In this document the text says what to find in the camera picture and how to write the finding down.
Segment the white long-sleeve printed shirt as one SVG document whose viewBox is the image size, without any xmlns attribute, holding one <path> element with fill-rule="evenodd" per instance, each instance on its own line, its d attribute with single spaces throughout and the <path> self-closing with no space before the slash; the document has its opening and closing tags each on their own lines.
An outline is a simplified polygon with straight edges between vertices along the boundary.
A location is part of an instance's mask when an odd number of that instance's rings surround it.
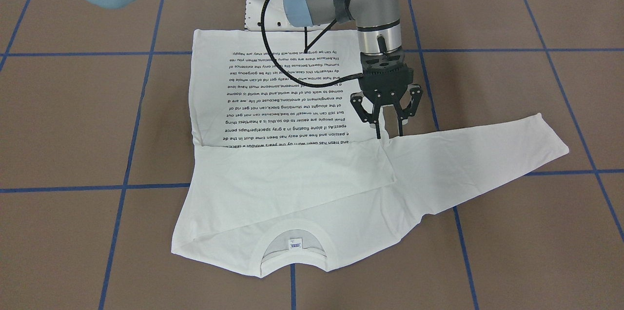
<svg viewBox="0 0 624 310">
<path fill-rule="evenodd" d="M 259 32 L 196 30 L 195 168 L 171 251 L 247 276 L 293 263 L 332 271 L 569 153 L 540 113 L 377 139 L 347 107 L 355 88 L 288 83 Z"/>
</svg>

